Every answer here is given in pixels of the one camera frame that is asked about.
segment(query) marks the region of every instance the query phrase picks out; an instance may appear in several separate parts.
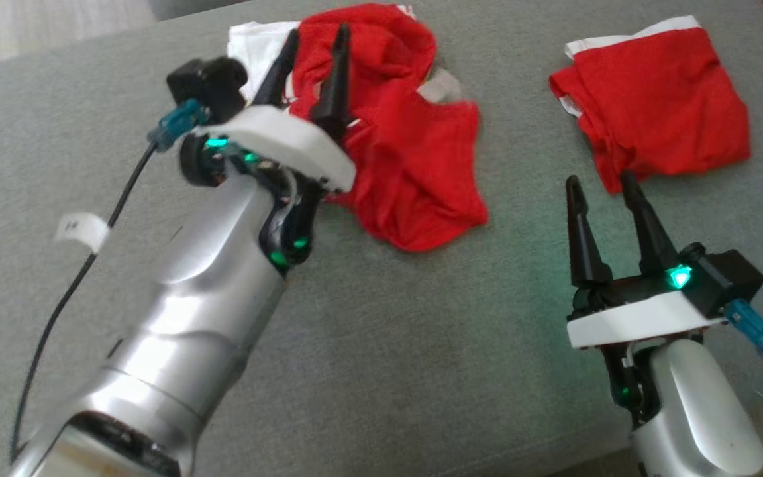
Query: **green led light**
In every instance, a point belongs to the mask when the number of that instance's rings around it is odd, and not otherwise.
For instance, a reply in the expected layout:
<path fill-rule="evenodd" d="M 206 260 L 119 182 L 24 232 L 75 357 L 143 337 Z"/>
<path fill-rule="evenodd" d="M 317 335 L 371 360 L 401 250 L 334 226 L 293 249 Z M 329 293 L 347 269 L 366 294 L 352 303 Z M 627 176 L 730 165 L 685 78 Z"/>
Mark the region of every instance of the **green led light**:
<path fill-rule="evenodd" d="M 287 259 L 284 258 L 284 254 L 282 254 L 281 252 L 271 253 L 270 262 L 273 262 L 278 266 L 287 266 Z"/>
<path fill-rule="evenodd" d="M 621 405 L 626 405 L 629 402 L 629 388 L 623 388 L 620 390 L 620 395 L 617 398 L 617 401 Z"/>
<path fill-rule="evenodd" d="M 676 287 L 677 290 L 681 290 L 687 281 L 691 279 L 691 268 L 687 265 L 680 265 L 676 266 L 676 268 L 670 268 L 667 274 L 670 275 L 670 284 Z"/>
<path fill-rule="evenodd" d="M 228 144 L 228 139 L 225 138 L 209 138 L 205 141 L 206 148 L 224 148 Z"/>

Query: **red cloth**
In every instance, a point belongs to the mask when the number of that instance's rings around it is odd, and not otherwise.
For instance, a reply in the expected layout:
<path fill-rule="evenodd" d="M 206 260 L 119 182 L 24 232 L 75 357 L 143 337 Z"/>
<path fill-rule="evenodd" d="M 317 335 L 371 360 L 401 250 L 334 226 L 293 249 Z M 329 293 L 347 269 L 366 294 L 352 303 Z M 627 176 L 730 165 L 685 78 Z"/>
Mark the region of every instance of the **red cloth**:
<path fill-rule="evenodd" d="M 412 252 L 484 224 L 487 209 L 472 171 L 478 107 L 434 105 L 416 93 L 432 67 L 435 40 L 397 7 L 364 4 L 302 21 L 290 111 L 308 117 L 341 23 L 351 32 L 349 111 L 360 121 L 345 141 L 355 184 L 335 201 L 376 238 Z"/>
<path fill-rule="evenodd" d="M 750 157 L 747 108 L 705 29 L 670 30 L 578 52 L 549 78 L 583 111 L 579 127 L 609 193 L 620 172 L 704 172 Z"/>

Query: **black cable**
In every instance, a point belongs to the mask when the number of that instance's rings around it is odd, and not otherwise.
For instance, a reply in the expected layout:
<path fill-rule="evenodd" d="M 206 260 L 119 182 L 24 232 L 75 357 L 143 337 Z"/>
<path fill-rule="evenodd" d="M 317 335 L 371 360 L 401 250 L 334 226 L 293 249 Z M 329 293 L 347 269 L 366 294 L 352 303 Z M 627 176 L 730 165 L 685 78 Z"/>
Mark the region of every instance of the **black cable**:
<path fill-rule="evenodd" d="M 140 160 L 137 162 L 137 165 L 134 167 L 134 171 L 131 172 L 131 176 L 128 179 L 127 184 L 125 184 L 125 188 L 122 189 L 122 194 L 119 194 L 119 200 L 117 200 L 114 211 L 111 212 L 111 217 L 108 219 L 109 229 L 112 229 L 117 219 L 119 219 L 119 214 L 121 214 L 122 208 L 125 206 L 125 202 L 128 200 L 128 196 L 131 194 L 131 190 L 134 188 L 134 184 L 137 182 L 137 178 L 139 178 L 140 173 L 143 172 L 143 168 L 146 167 L 146 163 L 149 161 L 149 158 L 152 157 L 152 154 L 155 153 L 157 148 L 158 145 L 156 142 L 151 142 L 149 147 L 146 148 L 146 152 L 143 153 L 142 157 L 140 157 Z M 22 427 L 22 417 L 23 414 L 25 414 L 25 405 L 28 402 L 28 394 L 31 391 L 31 384 L 34 381 L 34 375 L 37 372 L 37 365 L 40 364 L 40 356 L 43 354 L 43 348 L 46 347 L 46 341 L 48 341 L 49 335 L 52 334 L 52 328 L 54 328 L 55 322 L 58 320 L 58 316 L 60 316 L 61 311 L 64 310 L 64 306 L 66 306 L 67 302 L 70 301 L 73 293 L 76 292 L 78 285 L 81 284 L 81 281 L 84 279 L 84 276 L 87 275 L 87 272 L 90 271 L 90 268 L 93 266 L 94 262 L 96 262 L 95 253 L 90 254 L 90 256 L 87 257 L 87 260 L 84 260 L 84 265 L 81 266 L 81 270 L 78 271 L 78 275 L 76 275 L 76 278 L 72 281 L 70 287 L 67 288 L 66 293 L 64 293 L 64 296 L 61 297 L 58 305 L 55 306 L 54 311 L 52 311 L 52 316 L 50 316 L 48 322 L 46 322 L 46 328 L 43 329 L 43 334 L 40 335 L 40 340 L 37 342 L 37 348 L 34 350 L 34 357 L 31 358 L 31 365 L 28 368 L 28 374 L 25 375 L 25 384 L 23 384 L 22 396 L 19 398 L 19 405 L 16 408 L 16 417 L 15 420 L 13 420 L 13 434 L 11 435 L 10 439 L 9 452 L 9 462 L 11 465 L 16 462 L 16 458 L 22 451 L 22 446 L 25 445 L 23 444 L 21 446 L 19 444 L 19 429 Z"/>

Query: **wooden floor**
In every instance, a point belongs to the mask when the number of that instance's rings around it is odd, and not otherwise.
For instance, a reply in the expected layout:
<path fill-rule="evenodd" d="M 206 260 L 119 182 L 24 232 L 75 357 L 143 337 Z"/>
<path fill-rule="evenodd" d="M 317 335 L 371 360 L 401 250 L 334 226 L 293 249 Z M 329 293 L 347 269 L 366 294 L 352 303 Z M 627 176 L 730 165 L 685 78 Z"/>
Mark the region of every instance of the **wooden floor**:
<path fill-rule="evenodd" d="M 0 60 L 152 23 L 148 0 L 0 0 Z M 763 440 L 763 408 L 752 417 Z M 554 477 L 637 475 L 633 454 L 624 450 Z"/>

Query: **blue cable connector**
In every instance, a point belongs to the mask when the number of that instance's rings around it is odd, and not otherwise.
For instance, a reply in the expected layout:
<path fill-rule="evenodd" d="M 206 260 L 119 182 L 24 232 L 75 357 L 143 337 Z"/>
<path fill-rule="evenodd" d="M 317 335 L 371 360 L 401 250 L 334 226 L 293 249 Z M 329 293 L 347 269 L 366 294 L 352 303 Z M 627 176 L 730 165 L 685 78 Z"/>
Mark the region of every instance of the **blue cable connector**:
<path fill-rule="evenodd" d="M 146 138 L 149 142 L 157 144 L 156 150 L 160 153 L 167 151 L 175 144 L 178 138 L 190 133 L 194 127 L 205 124 L 208 121 L 208 112 L 196 99 L 188 99 L 178 108 L 170 111 L 158 121 L 158 126 L 152 129 Z"/>
<path fill-rule="evenodd" d="M 726 320 L 747 335 L 763 357 L 763 318 L 745 299 L 729 302 L 723 310 Z"/>

